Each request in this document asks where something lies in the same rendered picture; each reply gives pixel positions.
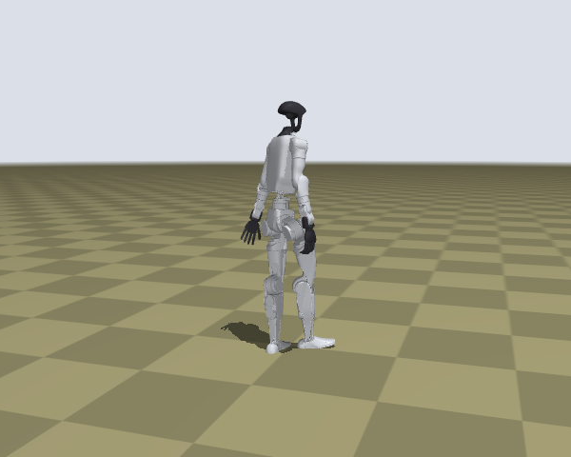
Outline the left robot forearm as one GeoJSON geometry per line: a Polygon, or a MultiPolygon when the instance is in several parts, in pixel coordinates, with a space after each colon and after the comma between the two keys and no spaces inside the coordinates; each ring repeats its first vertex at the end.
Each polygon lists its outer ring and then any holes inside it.
{"type": "Polygon", "coordinates": [[[268,195],[269,195],[269,191],[267,191],[259,183],[258,188],[257,188],[257,196],[255,199],[256,202],[254,204],[254,210],[253,210],[251,217],[256,218],[256,219],[260,218],[261,212],[265,208],[265,202],[266,202],[266,198],[268,195]]]}

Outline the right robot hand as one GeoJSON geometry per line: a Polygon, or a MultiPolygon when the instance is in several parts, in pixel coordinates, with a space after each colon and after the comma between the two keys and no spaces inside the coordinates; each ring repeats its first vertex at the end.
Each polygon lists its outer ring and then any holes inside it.
{"type": "Polygon", "coordinates": [[[302,254],[309,254],[315,248],[316,243],[316,235],[314,228],[314,223],[312,225],[308,225],[308,220],[306,217],[302,218],[303,229],[305,229],[305,248],[303,251],[300,251],[302,254]]]}

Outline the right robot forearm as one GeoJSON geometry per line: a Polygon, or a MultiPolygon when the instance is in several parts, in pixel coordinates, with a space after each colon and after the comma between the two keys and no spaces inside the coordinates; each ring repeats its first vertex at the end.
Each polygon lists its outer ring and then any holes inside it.
{"type": "Polygon", "coordinates": [[[295,197],[298,202],[299,213],[302,218],[306,217],[308,220],[308,225],[314,223],[314,216],[312,215],[312,208],[309,202],[309,192],[308,192],[308,179],[305,176],[300,176],[298,179],[298,191],[295,193],[295,197]]]}

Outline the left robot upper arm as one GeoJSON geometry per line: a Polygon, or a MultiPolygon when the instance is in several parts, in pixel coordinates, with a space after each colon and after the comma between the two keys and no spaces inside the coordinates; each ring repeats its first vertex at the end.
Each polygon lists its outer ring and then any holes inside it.
{"type": "MultiPolygon", "coordinates": [[[[269,143],[270,144],[270,143],[269,143]]],[[[264,163],[264,167],[263,167],[263,171],[262,171],[262,175],[261,175],[261,179],[260,179],[260,184],[262,187],[264,187],[266,189],[266,167],[267,167],[267,157],[268,157],[268,149],[269,149],[269,144],[266,148],[266,160],[264,163]]]]}

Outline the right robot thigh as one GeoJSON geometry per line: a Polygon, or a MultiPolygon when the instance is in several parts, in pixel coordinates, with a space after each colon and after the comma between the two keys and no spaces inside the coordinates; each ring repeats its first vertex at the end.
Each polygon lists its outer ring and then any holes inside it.
{"type": "Polygon", "coordinates": [[[310,288],[312,288],[316,274],[315,248],[309,254],[300,253],[300,251],[303,251],[305,248],[305,228],[303,228],[301,220],[295,220],[288,216],[282,220],[281,226],[286,240],[290,242],[295,240],[293,243],[293,251],[296,255],[298,265],[303,271],[301,276],[294,279],[292,283],[293,291],[296,293],[295,285],[303,280],[307,281],[310,284],[310,288]]]}

